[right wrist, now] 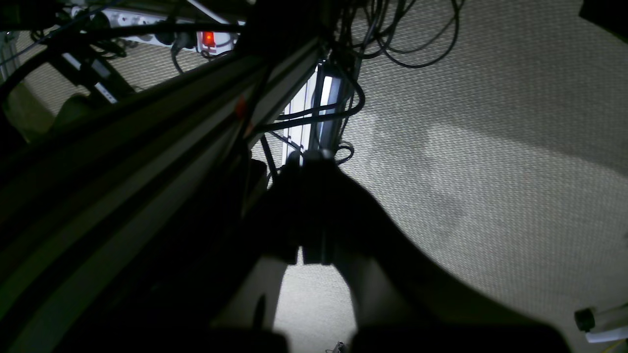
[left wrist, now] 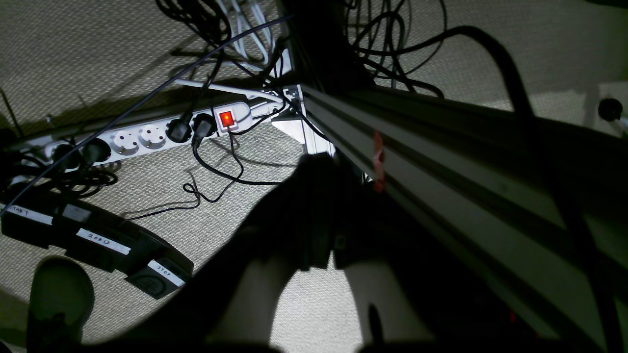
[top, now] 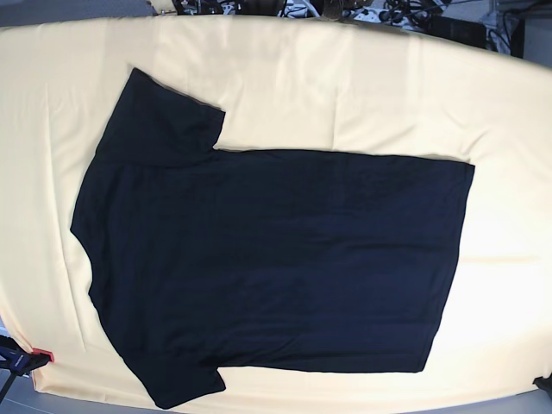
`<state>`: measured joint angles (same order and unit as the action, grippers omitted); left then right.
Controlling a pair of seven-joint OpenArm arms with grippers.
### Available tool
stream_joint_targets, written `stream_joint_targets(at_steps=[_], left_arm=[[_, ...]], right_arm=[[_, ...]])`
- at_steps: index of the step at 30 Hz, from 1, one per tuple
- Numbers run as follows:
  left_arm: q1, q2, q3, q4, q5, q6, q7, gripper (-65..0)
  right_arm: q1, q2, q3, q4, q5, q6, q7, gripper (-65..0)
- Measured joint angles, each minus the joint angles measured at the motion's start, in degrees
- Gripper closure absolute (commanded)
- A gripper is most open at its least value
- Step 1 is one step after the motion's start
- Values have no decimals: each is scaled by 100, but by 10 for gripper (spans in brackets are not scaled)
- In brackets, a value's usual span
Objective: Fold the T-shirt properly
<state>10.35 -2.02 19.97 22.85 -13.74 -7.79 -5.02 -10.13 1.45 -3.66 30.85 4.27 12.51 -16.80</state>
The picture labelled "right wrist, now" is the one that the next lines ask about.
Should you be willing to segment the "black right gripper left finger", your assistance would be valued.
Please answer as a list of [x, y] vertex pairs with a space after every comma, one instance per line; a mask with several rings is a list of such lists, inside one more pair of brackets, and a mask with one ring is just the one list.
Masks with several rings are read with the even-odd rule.
[[76, 353], [287, 353], [273, 331], [298, 240], [264, 162], [204, 181], [74, 324]]

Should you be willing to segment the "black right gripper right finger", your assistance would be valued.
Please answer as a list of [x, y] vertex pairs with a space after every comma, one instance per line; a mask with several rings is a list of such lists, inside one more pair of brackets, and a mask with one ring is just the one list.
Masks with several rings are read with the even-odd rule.
[[307, 152], [307, 264], [333, 265], [352, 295], [353, 353], [568, 353], [554, 327], [469, 287], [425, 255], [327, 152]]

